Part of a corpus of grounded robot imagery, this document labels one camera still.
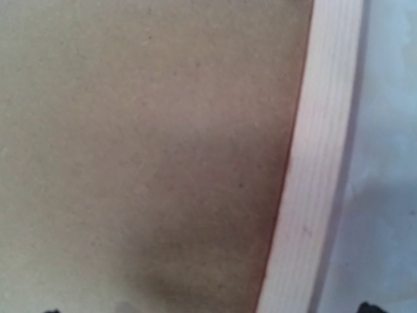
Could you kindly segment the brown backing board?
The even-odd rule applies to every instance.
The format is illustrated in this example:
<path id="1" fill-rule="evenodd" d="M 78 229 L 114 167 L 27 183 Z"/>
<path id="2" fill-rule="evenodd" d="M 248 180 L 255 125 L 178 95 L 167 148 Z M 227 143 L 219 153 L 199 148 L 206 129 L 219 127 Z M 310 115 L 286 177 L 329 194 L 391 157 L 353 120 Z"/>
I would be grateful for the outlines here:
<path id="1" fill-rule="evenodd" d="M 1 2 L 1 311 L 252 312 L 311 1 Z"/>

